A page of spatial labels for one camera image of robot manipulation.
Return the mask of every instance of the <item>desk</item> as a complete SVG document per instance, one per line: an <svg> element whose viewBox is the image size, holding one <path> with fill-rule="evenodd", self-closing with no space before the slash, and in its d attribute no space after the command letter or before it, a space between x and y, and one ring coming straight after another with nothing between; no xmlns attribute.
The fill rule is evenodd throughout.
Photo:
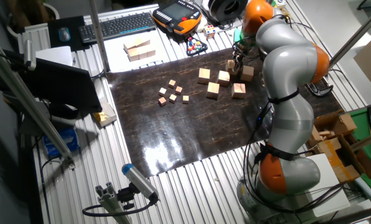
<svg viewBox="0 0 371 224"><path fill-rule="evenodd" d="M105 21L128 14L151 12L156 7L157 5L153 5L108 12L101 14L100 18ZM286 9L293 16L294 22L311 25L294 0L288 1ZM90 24L90 17L85 16L85 21ZM295 26L295 30L326 49L319 37L310 30L298 26ZM214 40L206 41L209 50L204 54L230 48L232 33L233 30L228 30L216 34ZM158 34L167 54L161 62L142 67L152 67L186 57L184 44L179 45L167 39L160 31ZM18 40L20 50L26 39L34 42L35 50L50 48L47 24L26 27L25 33ZM76 58L75 66L89 70L90 75L97 75L103 69L98 52L96 45L85 51L72 52L72 56ZM365 101L345 76L331 72L328 81L334 85L333 94L346 111L365 106ZM114 106L107 80L100 78L95 82L99 96L106 97ZM47 214L51 223L114 223L112 218L85 217L81 209L98 204L94 191L97 185L110 181L116 190L128 186L128 180L120 171L123 164L131 162L120 120L99 129L89 115L76 122L76 129L83 130L78 132L81 148L73 153L76 169L68 170L57 162L48 164L42 173L46 180L45 195L39 164L43 164L47 156L42 151L34 150L44 223L49 223ZM258 146L254 144L251 159L258 150ZM242 149L235 149L150 177L149 181L159 191L160 201L156 207L131 215L133 223L245 223L247 214L236 198L237 181L242 175L242 159ZM145 206L146 201L143 196L137 195L134 203L136 208L140 208ZM275 217L272 218L272 223L276 223Z"/></svg>

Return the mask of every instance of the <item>dark wooden board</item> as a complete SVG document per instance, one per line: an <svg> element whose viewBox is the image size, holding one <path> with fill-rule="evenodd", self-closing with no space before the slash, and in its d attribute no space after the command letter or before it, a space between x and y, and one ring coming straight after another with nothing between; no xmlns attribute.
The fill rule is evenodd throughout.
<svg viewBox="0 0 371 224"><path fill-rule="evenodd" d="M218 71L225 70L225 62L232 58L232 50L164 63L130 72L108 76L127 148L133 165L145 176L155 175L241 146L249 139L254 121L267 102L262 85L262 62L249 65L255 68L253 81L246 83L246 97L231 98L233 82L220 86L218 100L206 98L208 86L198 84L199 68L211 70L211 82ZM175 91L167 87L170 80L183 87L175 104L158 105L159 89L167 89L166 99ZM304 86L300 93L314 108L315 116L340 109L330 94L318 98ZM182 95L189 95L188 105ZM257 133L255 141L268 138L270 115Z"/></svg>

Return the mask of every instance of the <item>monitor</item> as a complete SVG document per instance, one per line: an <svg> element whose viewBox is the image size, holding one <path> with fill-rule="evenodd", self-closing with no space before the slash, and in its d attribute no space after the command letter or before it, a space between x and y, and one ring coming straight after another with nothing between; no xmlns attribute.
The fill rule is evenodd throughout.
<svg viewBox="0 0 371 224"><path fill-rule="evenodd" d="M12 60L24 61L22 54L8 50L4 53ZM84 113L102 111L94 83L87 70L37 58L34 71L18 73L34 97L54 104L70 105ZM1 77L0 90L10 92Z"/></svg>

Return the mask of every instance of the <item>large wooden block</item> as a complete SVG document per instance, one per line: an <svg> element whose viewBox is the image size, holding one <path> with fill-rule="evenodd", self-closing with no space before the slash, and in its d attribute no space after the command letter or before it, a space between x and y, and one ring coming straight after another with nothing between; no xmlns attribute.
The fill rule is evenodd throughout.
<svg viewBox="0 0 371 224"><path fill-rule="evenodd" d="M177 99L177 96L174 95L174 94L171 94L168 100L169 100L169 102L171 102L171 103L175 103L175 100L176 100L176 99Z"/></svg>
<svg viewBox="0 0 371 224"><path fill-rule="evenodd" d="M199 84L208 84L210 81L210 69L199 68Z"/></svg>
<svg viewBox="0 0 371 224"><path fill-rule="evenodd" d="M217 83L221 86L227 87L229 85L229 73L220 71L218 73Z"/></svg>
<svg viewBox="0 0 371 224"><path fill-rule="evenodd" d="M174 89L174 86L175 86L175 81L174 81L174 80L170 80L170 81L168 82L168 87Z"/></svg>
<svg viewBox="0 0 371 224"><path fill-rule="evenodd" d="M217 83L209 82L208 92L206 94L207 98L217 99L218 98L218 91L220 89L220 85Z"/></svg>
<svg viewBox="0 0 371 224"><path fill-rule="evenodd" d="M156 48L153 45L148 45L148 57L156 55Z"/></svg>
<svg viewBox="0 0 371 224"><path fill-rule="evenodd" d="M167 90L165 88L160 88L160 90L159 90L159 96L165 96L166 91Z"/></svg>
<svg viewBox="0 0 371 224"><path fill-rule="evenodd" d="M177 88L175 88L175 94L177 94L177 95L180 95L182 91L183 91L182 87L178 86Z"/></svg>
<svg viewBox="0 0 371 224"><path fill-rule="evenodd" d="M148 57L149 46L137 47L140 60Z"/></svg>
<svg viewBox="0 0 371 224"><path fill-rule="evenodd" d="M165 106L167 101L164 97L162 97L158 100L158 103L159 103L160 106Z"/></svg>
<svg viewBox="0 0 371 224"><path fill-rule="evenodd" d="M233 99L243 99L246 95L246 87L244 83L234 83L231 93Z"/></svg>
<svg viewBox="0 0 371 224"><path fill-rule="evenodd" d="M131 62L140 59L140 55L138 54L138 50L137 49L130 49L129 50L129 53L128 53L128 56L129 56L129 60Z"/></svg>
<svg viewBox="0 0 371 224"><path fill-rule="evenodd" d="M243 72L240 76L240 80L250 82L253 80L254 68L250 66L243 66Z"/></svg>
<svg viewBox="0 0 371 224"><path fill-rule="evenodd" d="M130 49L136 48L136 47L142 47L150 44L150 39L148 38L136 38L134 40L131 40L127 43L124 43L124 50L129 53Z"/></svg>
<svg viewBox="0 0 371 224"><path fill-rule="evenodd" d="M183 104L188 104L190 102L190 96L183 96Z"/></svg>

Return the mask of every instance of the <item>wooden block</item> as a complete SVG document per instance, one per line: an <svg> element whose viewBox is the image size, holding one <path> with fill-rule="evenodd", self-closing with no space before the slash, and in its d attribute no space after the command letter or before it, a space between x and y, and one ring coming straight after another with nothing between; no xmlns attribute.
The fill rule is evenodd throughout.
<svg viewBox="0 0 371 224"><path fill-rule="evenodd" d="M227 71L230 75L237 75L238 71L233 71L233 68L235 67L235 61L234 60L228 60L225 64L225 71Z"/></svg>
<svg viewBox="0 0 371 224"><path fill-rule="evenodd" d="M148 45L148 57L155 56L156 49L153 45Z"/></svg>
<svg viewBox="0 0 371 224"><path fill-rule="evenodd" d="M148 57L149 46L137 47L140 60Z"/></svg>
<svg viewBox="0 0 371 224"><path fill-rule="evenodd" d="M229 85L229 73L220 71L218 73L217 83L221 86L227 87Z"/></svg>
<svg viewBox="0 0 371 224"><path fill-rule="evenodd" d="M188 104L190 102L190 96L183 96L183 104Z"/></svg>
<svg viewBox="0 0 371 224"><path fill-rule="evenodd" d="M199 68L199 84L208 84L210 81L210 69Z"/></svg>
<svg viewBox="0 0 371 224"><path fill-rule="evenodd" d="M175 100L176 100L176 99L177 99L177 96L174 95L174 94L171 94L168 100L169 100L169 102L171 102L171 103L175 103Z"/></svg>
<svg viewBox="0 0 371 224"><path fill-rule="evenodd" d="M330 135L330 131L320 131L319 132L319 135L320 136L329 136Z"/></svg>
<svg viewBox="0 0 371 224"><path fill-rule="evenodd" d="M165 94L166 94L166 89L165 88L160 88L159 96L165 96Z"/></svg>
<svg viewBox="0 0 371 224"><path fill-rule="evenodd" d="M175 86L175 81L174 80L170 80L170 82L168 82L168 87L174 89L174 86Z"/></svg>
<svg viewBox="0 0 371 224"><path fill-rule="evenodd" d="M182 87L178 86L177 88L175 88L175 94L177 94L177 95L180 95L182 91L183 91Z"/></svg>
<svg viewBox="0 0 371 224"><path fill-rule="evenodd" d="M139 60L140 57L139 57L139 54L138 54L138 50L137 49L130 49L129 50L129 60L131 62L135 61L135 60Z"/></svg>
<svg viewBox="0 0 371 224"><path fill-rule="evenodd" d="M167 101L164 97L162 97L162 98L159 99L158 103L159 103L160 106L165 106Z"/></svg>
<svg viewBox="0 0 371 224"><path fill-rule="evenodd" d="M209 82L208 86L208 92L206 94L207 98L217 99L218 98L218 91L219 91L220 85L217 83L211 83Z"/></svg>
<svg viewBox="0 0 371 224"><path fill-rule="evenodd" d="M150 44L150 39L148 38L136 38L130 42L124 43L124 50L129 53L130 49L136 47L142 47Z"/></svg>
<svg viewBox="0 0 371 224"><path fill-rule="evenodd" d="M136 38L134 40L135 47L142 47L150 44L150 39L148 38Z"/></svg>
<svg viewBox="0 0 371 224"><path fill-rule="evenodd" d="M231 93L233 99L243 99L246 95L246 87L243 83L234 83Z"/></svg>
<svg viewBox="0 0 371 224"><path fill-rule="evenodd" d="M250 66L243 66L243 72L240 76L240 80L250 82L253 80L254 68Z"/></svg>

